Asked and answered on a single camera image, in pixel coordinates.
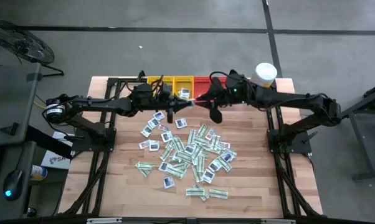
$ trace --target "card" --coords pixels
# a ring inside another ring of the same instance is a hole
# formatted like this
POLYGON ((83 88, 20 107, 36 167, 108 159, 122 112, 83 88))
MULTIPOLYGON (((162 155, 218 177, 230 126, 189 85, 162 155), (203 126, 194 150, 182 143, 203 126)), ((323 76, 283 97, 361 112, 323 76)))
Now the card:
POLYGON ((158 149, 160 149, 160 142, 151 140, 149 151, 158 151, 158 149))
POLYGON ((161 112, 161 111, 155 113, 155 114, 153 115, 153 117, 156 118, 156 120, 158 120, 158 121, 161 121, 162 119, 165 118, 163 112, 161 112))
POLYGON ((145 128, 143 128, 143 131, 141 131, 140 133, 142 133, 142 135, 147 138, 151 134, 151 131, 151 127, 146 125, 145 128))
POLYGON ((177 119, 175 121, 175 124, 176 124, 176 128, 178 128, 178 129, 179 128, 184 128, 184 127, 188 126, 188 124, 187 124, 187 122, 186 122, 186 120, 184 118, 177 119))
POLYGON ((150 126, 151 129, 155 128, 157 125, 160 124, 160 122, 158 120, 156 120, 156 118, 152 118, 148 121, 148 124, 150 126))
POLYGON ((149 146, 150 146, 150 140, 146 140, 144 142, 139 143, 140 149, 144 149, 144 148, 149 147, 149 146))

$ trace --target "wooden table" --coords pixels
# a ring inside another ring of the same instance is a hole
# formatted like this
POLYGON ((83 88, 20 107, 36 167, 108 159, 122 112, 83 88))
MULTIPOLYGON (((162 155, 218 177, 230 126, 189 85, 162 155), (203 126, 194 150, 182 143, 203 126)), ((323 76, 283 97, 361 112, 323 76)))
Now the wooden table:
MULTIPOLYGON (((108 77, 92 77, 88 96, 103 98, 108 77)), ((292 79, 277 79, 278 91, 294 92, 292 79)), ((123 90, 121 96, 127 96, 123 90)), ((114 217, 205 217, 205 218, 280 218, 282 208, 273 156, 268 151, 266 114, 247 105, 235 105, 224 108, 223 122, 216 124, 209 118, 208 110, 195 106, 174 115, 174 119, 186 118, 188 127, 177 130, 175 124, 169 126, 172 133, 178 135, 184 144, 188 140, 190 129, 199 129, 206 124, 214 128, 221 141, 231 143, 237 152, 237 158, 231 162, 233 169, 226 173, 221 169, 216 173, 212 184, 202 182, 206 188, 227 190, 229 199, 210 198, 203 202, 200 198, 186 197, 185 190, 191 188, 195 178, 191 167, 183 179, 174 177, 175 187, 165 190, 163 178, 169 176, 159 170, 153 170, 147 178, 135 167, 139 161, 154 162, 160 165, 160 154, 165 143, 161 141, 160 130, 155 129, 151 140, 160 140, 158 152, 141 150, 138 143, 145 141, 140 131, 153 117, 153 111, 138 113, 133 118, 117 116, 117 139, 115 150, 111 153, 106 181, 103 190, 100 216, 114 217)), ((285 123, 294 123, 300 119, 298 109, 282 108, 285 123)), ((93 121, 99 121, 100 113, 84 113, 93 121)), ((206 166, 216 157, 210 153, 206 166)), ((292 154, 295 182, 306 200, 319 213, 321 205, 316 188, 315 176, 311 164, 302 155, 292 154)), ((72 160, 67 181, 60 203, 59 212, 68 209, 87 184, 91 152, 83 152, 72 160)), ((290 211, 293 211, 290 191, 287 197, 290 211)), ((93 190, 90 206, 92 209, 96 196, 93 190)))

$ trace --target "gray floor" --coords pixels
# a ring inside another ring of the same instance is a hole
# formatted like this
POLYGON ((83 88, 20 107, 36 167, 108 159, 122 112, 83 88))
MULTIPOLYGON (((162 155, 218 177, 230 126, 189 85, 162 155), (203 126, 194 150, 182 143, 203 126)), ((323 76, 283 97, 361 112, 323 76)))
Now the gray floor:
MULTIPOLYGON (((375 0, 268 3, 275 29, 375 29, 375 0)), ((0 19, 20 25, 266 28, 261 0, 0 0, 0 19)), ((267 34, 34 34, 53 48, 52 65, 66 72, 63 78, 42 81, 38 89, 42 98, 86 94, 94 75, 137 75, 140 70, 151 75, 207 75, 232 68, 250 75, 256 64, 272 62, 267 34)), ((345 109, 375 85, 375 36, 275 38, 283 77, 293 78, 299 93, 326 93, 345 109)), ((17 63, 14 55, 0 48, 0 64, 17 63)), ((32 123, 51 133, 38 109, 32 123)), ((325 215, 375 222, 375 180, 356 184, 351 180, 366 168, 349 121, 314 131, 319 132, 311 145, 325 215)), ((40 215, 52 213, 60 188, 47 184, 36 189, 32 203, 40 215)))

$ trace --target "black metal frame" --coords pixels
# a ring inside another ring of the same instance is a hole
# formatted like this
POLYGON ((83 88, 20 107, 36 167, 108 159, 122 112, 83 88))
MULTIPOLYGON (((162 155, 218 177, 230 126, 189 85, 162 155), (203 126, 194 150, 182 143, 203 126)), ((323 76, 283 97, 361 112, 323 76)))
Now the black metal frame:
POLYGON ((363 114, 363 113, 375 113, 375 110, 369 109, 369 106, 375 104, 375 87, 371 90, 367 91, 364 94, 364 99, 360 102, 356 103, 352 107, 346 109, 342 112, 343 118, 349 118, 351 121, 352 127, 355 132, 356 139, 358 140, 359 146, 362 150, 362 153, 364 155, 366 166, 368 167, 368 172, 364 172, 361 174, 356 174, 352 176, 353 181, 359 181, 359 180, 366 180, 366 179, 372 179, 375 178, 375 149, 370 149, 366 147, 365 141, 372 141, 372 136, 367 136, 365 139, 364 135, 361 133, 361 131, 358 128, 358 122, 356 120, 357 114, 363 114))

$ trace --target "yellow container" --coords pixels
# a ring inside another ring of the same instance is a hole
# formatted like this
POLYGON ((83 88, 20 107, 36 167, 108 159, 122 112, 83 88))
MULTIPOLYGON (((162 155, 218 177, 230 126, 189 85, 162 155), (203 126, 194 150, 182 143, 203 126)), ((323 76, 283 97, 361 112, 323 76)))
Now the yellow container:
MULTIPOLYGON (((148 83, 151 85, 156 80, 159 80, 161 76, 149 76, 148 83)), ((172 87, 174 91, 174 77, 173 76, 163 76, 163 82, 172 87)))
POLYGON ((176 96, 179 96, 178 91, 181 91, 181 88, 185 88, 189 90, 190 98, 193 98, 193 91, 194 91, 194 85, 193 85, 193 76, 180 76, 180 77, 174 77, 174 88, 173 93, 176 96))

